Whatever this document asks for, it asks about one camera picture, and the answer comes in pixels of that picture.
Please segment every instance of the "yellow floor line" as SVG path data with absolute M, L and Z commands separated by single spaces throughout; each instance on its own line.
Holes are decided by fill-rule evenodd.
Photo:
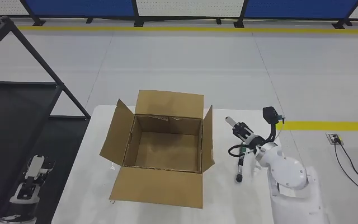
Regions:
M 295 29 L 295 28 L 228 28 L 228 27 L 132 27 L 132 26 L 18 26 L 20 30 L 38 31 L 187 31 L 187 32 L 283 32 L 297 34 L 358 34 L 358 29 Z
M 282 128 L 280 122 L 276 126 L 277 130 Z M 342 130 L 358 131 L 358 122 L 297 122 L 286 121 L 284 130 Z

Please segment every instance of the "metal frame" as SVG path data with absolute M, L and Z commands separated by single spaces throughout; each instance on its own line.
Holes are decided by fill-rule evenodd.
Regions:
M 30 6 L 27 4 L 25 0 L 20 0 L 20 2 L 25 8 L 25 10 L 29 13 L 32 20 L 34 21 L 33 26 L 42 26 L 46 22 L 45 20 L 40 20 L 40 18 L 34 14 L 34 12 L 32 11 L 32 9 L 30 8 Z
M 245 13 L 246 13 L 248 1 L 249 1 L 249 0 L 244 0 L 244 3 L 242 4 L 240 17 L 239 17 L 239 19 L 237 20 L 237 22 L 234 22 L 235 28 L 245 28 L 244 23 L 243 23 L 243 20 L 244 20 L 244 17 L 245 17 Z
M 50 68 L 47 62 L 42 58 L 42 56 L 36 51 L 36 49 L 30 44 L 30 42 L 25 38 L 25 36 L 20 32 L 20 30 L 16 27 L 12 20 L 10 20 L 7 16 L 0 17 L 0 41 L 10 32 L 12 32 L 16 38 L 24 45 L 24 47 L 30 52 L 30 54 L 41 64 L 41 66 L 48 72 L 48 74 L 52 77 L 55 82 L 0 82 L 1 86 L 7 87 L 34 87 L 34 88 L 53 88 L 53 95 L 51 96 L 50 104 L 44 109 L 42 115 L 39 119 L 39 122 L 35 124 L 33 129 L 31 130 L 31 134 L 28 139 L 24 143 L 24 153 L 19 159 L 16 168 L 14 169 L 14 174 L 19 174 L 23 168 L 23 165 L 26 163 L 27 157 L 29 153 L 31 153 L 33 147 L 35 146 L 37 140 L 39 139 L 43 128 L 45 127 L 46 122 L 49 119 L 79 119 L 86 120 L 90 119 L 91 116 L 85 110 L 85 108 L 80 104 L 80 102 L 73 96 L 67 86 L 61 81 L 61 79 L 56 75 L 56 73 Z M 77 108 L 83 113 L 84 116 L 51 116 L 51 112 L 55 107 L 62 91 L 64 91 L 67 96 L 73 101 L 73 103 L 77 106 Z M 8 185 L 5 186 L 3 192 L 9 192 L 13 185 L 17 181 L 18 176 L 13 175 L 8 178 Z M 8 195 L 6 193 L 0 195 L 0 200 L 2 202 L 7 203 Z M 2 213 L 3 209 L 6 209 L 7 206 L 3 206 L 0 208 L 0 213 Z
M 26 39 L 26 37 L 20 32 L 12 20 L 7 16 L 0 18 L 0 41 L 9 33 L 12 32 L 22 45 L 30 52 L 30 54 L 39 62 L 39 64 L 47 71 L 47 73 L 52 77 L 52 79 L 61 87 L 61 91 L 64 91 L 67 96 L 72 100 L 72 102 L 79 108 L 79 110 L 85 115 L 87 119 L 90 119 L 91 116 L 81 105 L 81 103 L 73 96 L 67 86 L 61 81 L 57 74 L 51 69 L 47 62 L 42 58 L 42 56 L 37 52 L 37 50 L 31 45 L 31 43 Z
M 336 29 L 344 29 L 343 25 L 347 24 L 347 26 L 352 26 L 351 21 L 356 21 L 358 19 L 349 19 L 350 15 L 358 6 L 358 1 L 352 7 L 352 9 L 348 12 L 345 18 L 295 18 L 295 17 L 245 17 L 245 12 L 248 6 L 249 0 L 244 0 L 243 6 L 241 9 L 240 16 L 237 17 L 196 17 L 196 16 L 139 16 L 138 7 L 136 4 L 136 0 L 131 0 L 132 7 L 134 11 L 134 16 L 53 16 L 53 15 L 35 15 L 29 5 L 26 3 L 26 0 L 20 0 L 26 11 L 29 15 L 10 15 L 9 17 L 13 18 L 29 18 L 33 19 L 34 26 L 42 26 L 45 21 L 40 20 L 42 18 L 86 18 L 87 24 L 90 24 L 95 18 L 102 19 L 110 19 L 110 20 L 134 20 L 134 27 L 142 27 L 145 21 L 166 21 L 166 20 L 200 20 L 200 19 L 215 19 L 216 24 L 221 24 L 221 19 L 224 18 L 233 18 L 237 19 L 237 22 L 234 22 L 234 26 L 236 28 L 244 28 L 243 19 L 253 19 L 253 20 L 314 20 L 314 21 L 334 21 L 338 20 L 336 24 L 332 24 Z
M 347 26 L 353 26 L 353 24 L 351 23 L 349 17 L 351 16 L 351 14 L 354 12 L 354 10 L 357 7 L 358 7 L 358 1 L 356 1 L 356 3 L 353 5 L 351 10 L 349 10 L 349 12 L 347 13 L 347 15 L 344 18 L 338 20 L 338 22 L 336 24 L 332 24 L 332 26 L 335 29 L 338 29 L 338 30 L 345 29 L 345 27 L 343 26 L 344 24 L 346 24 Z

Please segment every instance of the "gray floor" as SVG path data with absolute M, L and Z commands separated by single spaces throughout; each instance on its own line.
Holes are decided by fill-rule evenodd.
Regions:
M 89 113 L 138 90 L 205 95 L 205 106 L 261 110 L 288 120 L 358 120 L 358 38 L 338 34 L 210 32 L 24 32 Z M 8 35 L 0 43 L 1 81 L 51 81 Z M 80 115 L 61 96 L 53 114 Z M 340 132 L 358 161 L 356 132 Z M 331 223 L 356 223 L 358 188 L 340 170 L 322 131 L 283 131 L 285 153 L 316 167 Z M 348 160 L 338 150 L 343 165 Z

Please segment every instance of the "open cardboard box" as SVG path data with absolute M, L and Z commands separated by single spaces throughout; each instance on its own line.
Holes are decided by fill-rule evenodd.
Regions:
M 121 169 L 111 200 L 202 208 L 202 174 L 214 164 L 213 107 L 204 96 L 139 91 L 135 114 L 118 100 L 100 155 Z

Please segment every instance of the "white table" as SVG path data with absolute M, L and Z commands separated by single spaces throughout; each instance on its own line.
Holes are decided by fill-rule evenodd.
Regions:
M 203 174 L 204 208 L 196 209 L 140 202 L 113 204 L 108 200 L 120 166 L 99 153 L 114 110 L 115 106 L 108 105 L 95 108 L 52 223 L 273 223 L 266 170 L 251 172 L 247 155 L 243 182 L 237 184 L 238 160 L 228 155 L 228 148 L 239 140 L 232 135 L 225 117 L 244 121 L 266 138 L 270 126 L 262 111 L 214 109 L 215 165 Z

